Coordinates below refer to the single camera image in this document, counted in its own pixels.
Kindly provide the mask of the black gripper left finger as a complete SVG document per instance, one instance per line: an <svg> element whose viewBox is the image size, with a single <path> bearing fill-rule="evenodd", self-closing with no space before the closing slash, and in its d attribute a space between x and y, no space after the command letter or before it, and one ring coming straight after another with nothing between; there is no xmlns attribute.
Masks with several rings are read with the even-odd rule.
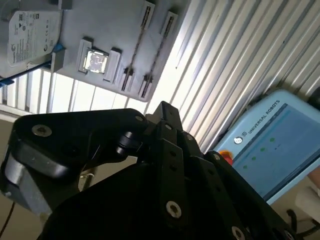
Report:
<svg viewBox="0 0 320 240"><path fill-rule="evenodd" d="M37 215L139 163L182 162L178 110L162 102L153 123L135 109L33 114L8 141L8 196Z"/></svg>

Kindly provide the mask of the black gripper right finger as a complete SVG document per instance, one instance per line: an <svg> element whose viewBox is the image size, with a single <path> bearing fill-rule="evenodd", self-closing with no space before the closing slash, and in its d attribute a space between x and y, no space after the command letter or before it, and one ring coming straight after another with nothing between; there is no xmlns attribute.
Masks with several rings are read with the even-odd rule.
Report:
<svg viewBox="0 0 320 240"><path fill-rule="evenodd" d="M187 132L177 134L190 180L199 236L215 240L296 240L294 230L217 152L201 153Z"/></svg>

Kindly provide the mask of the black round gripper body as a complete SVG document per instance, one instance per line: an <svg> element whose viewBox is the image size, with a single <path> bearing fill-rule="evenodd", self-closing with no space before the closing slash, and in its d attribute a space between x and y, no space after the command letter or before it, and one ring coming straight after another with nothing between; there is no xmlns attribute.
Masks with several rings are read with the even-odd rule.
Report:
<svg viewBox="0 0 320 240"><path fill-rule="evenodd" d="M44 240L229 240L231 226L210 202L201 172L172 159L133 164L67 199Z"/></svg>

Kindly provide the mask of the person's hand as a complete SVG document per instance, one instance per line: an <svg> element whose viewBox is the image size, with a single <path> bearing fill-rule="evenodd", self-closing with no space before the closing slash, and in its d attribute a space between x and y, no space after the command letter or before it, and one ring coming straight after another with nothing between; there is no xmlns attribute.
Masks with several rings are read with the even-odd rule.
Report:
<svg viewBox="0 0 320 240"><path fill-rule="evenodd" d="M320 167L317 167L316 169L311 171L308 174L308 178L318 189L320 189Z"/></svg>

